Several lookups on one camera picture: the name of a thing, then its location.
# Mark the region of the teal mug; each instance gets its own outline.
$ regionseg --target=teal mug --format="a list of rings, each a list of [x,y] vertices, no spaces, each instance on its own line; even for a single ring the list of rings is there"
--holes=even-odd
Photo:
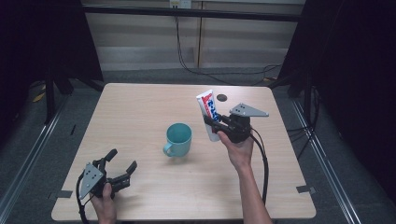
[[[185,123],[174,123],[166,131],[163,153],[168,157],[183,157],[190,151],[192,130]]]

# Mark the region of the person's arm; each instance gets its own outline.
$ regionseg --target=person's arm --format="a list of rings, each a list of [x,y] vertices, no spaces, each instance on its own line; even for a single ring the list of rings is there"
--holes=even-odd
[[[249,137],[245,142],[234,144],[225,133],[218,132],[218,135],[227,147],[230,161],[239,176],[244,223],[272,223],[251,168],[253,139]]]
[[[111,199],[111,185],[105,184],[103,188],[103,197],[93,196],[91,202],[98,216],[99,224],[115,224],[117,221],[116,206]]]

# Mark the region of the mug handle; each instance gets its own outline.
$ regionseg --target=mug handle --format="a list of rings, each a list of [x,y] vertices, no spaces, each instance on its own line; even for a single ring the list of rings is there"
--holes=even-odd
[[[173,157],[173,155],[174,155],[174,153],[172,153],[172,152],[168,153],[168,150],[171,146],[172,146],[171,143],[166,143],[166,145],[163,147],[163,153],[165,153],[165,155],[168,157]]]

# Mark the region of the forearm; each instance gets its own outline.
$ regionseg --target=forearm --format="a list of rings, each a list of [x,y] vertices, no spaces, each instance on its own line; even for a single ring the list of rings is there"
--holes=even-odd
[[[99,224],[116,224],[116,220],[99,220]]]
[[[272,223],[268,211],[262,202],[262,196],[257,189],[251,167],[240,169],[238,175],[244,223]]]

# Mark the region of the wall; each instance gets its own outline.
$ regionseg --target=wall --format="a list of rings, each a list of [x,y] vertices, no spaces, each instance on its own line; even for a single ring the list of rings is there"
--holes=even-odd
[[[83,0],[83,4],[169,7],[169,1]],[[301,0],[193,1],[192,8],[297,14]],[[181,67],[175,18],[87,13],[102,70]],[[188,67],[262,67],[282,63],[295,22],[178,18]]]

